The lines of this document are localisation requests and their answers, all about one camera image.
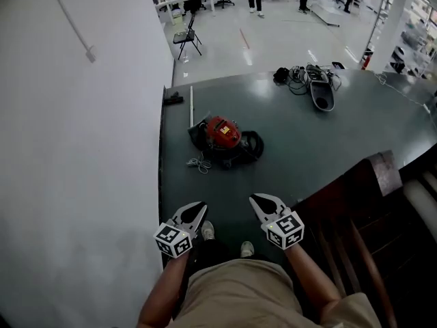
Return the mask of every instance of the person's right arm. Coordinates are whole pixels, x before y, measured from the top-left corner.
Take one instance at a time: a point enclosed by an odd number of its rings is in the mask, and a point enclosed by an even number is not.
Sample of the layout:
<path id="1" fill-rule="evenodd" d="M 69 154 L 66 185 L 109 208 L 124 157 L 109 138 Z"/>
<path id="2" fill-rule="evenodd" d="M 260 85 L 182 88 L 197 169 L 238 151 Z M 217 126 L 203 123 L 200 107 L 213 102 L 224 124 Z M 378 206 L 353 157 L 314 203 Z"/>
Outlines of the person's right arm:
<path id="1" fill-rule="evenodd" d="M 322 320 L 341 300 L 337 287 L 299 244 L 286 249 L 285 255 Z"/>

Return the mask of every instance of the white shoe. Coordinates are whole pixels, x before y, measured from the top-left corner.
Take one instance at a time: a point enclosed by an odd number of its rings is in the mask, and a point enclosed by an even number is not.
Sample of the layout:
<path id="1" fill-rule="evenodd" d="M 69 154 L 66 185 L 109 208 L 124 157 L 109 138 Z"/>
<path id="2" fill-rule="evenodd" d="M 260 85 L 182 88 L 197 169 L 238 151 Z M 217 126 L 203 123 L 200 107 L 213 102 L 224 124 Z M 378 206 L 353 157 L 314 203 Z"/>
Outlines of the white shoe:
<path id="1" fill-rule="evenodd" d="M 248 256 L 252 256 L 255 253 L 255 248 L 251 242 L 243 242 L 241 244 L 240 257 L 247 258 Z"/>
<path id="2" fill-rule="evenodd" d="M 205 241 L 208 239 L 215 239 L 214 236 L 214 226 L 209 221 L 205 221 L 202 225 L 202 237 Z"/>

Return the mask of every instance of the white tile floor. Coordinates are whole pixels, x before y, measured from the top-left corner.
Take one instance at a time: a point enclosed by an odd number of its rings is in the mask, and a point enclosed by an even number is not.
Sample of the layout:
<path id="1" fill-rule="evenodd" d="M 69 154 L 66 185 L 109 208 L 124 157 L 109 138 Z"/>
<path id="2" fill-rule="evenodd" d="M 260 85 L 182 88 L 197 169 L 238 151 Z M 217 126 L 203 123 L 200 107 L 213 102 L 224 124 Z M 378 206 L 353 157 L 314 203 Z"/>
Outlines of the white tile floor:
<path id="1" fill-rule="evenodd" d="M 160 13 L 161 22 L 167 21 L 164 31 L 176 59 L 174 85 L 308 62 L 322 66 L 337 61 L 346 68 L 358 68 L 346 47 L 360 59 L 375 18 L 372 13 L 359 18 L 358 9 L 353 9 L 351 15 L 344 14 L 340 28 L 328 27 L 315 15 L 299 13 L 297 0 L 263 0 L 265 19 L 249 14 L 247 0 L 232 1 L 236 5 L 223 10 L 216 6 L 216 16 L 209 1 L 205 2 L 208 10 L 196 14 L 193 28 L 203 43 L 199 45 L 202 56 L 187 44 L 179 61 L 173 26 L 168 14 Z M 188 13 L 184 22 L 188 24 L 189 18 Z"/>

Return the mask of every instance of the sneaker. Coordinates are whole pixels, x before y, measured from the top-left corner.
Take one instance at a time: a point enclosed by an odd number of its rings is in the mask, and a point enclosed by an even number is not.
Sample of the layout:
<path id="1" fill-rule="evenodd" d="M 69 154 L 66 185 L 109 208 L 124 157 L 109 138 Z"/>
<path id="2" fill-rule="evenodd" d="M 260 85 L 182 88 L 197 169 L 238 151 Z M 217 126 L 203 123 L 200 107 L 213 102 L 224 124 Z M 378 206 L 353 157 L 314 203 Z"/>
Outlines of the sneaker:
<path id="1" fill-rule="evenodd" d="M 208 239 L 215 239 L 214 236 L 214 226 L 209 221 L 205 221 L 202 225 L 202 237 L 205 241 Z"/>
<path id="2" fill-rule="evenodd" d="M 255 248 L 251 242 L 243 242 L 241 244 L 240 257 L 247 258 L 248 256 L 252 256 L 255 253 Z"/>

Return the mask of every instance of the beige shirt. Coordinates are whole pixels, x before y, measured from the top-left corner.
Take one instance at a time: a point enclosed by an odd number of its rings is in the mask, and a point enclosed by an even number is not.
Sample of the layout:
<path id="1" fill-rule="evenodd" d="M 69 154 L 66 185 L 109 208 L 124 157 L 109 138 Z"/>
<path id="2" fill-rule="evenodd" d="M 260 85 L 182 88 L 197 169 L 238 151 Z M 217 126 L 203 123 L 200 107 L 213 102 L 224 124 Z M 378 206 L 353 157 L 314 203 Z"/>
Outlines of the beige shirt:
<path id="1" fill-rule="evenodd" d="M 324 318 L 325 328 L 381 327 L 363 293 L 342 299 Z M 277 264 L 237 259 L 190 277 L 181 311 L 170 324 L 185 327 L 320 327 L 302 316 L 293 283 Z"/>

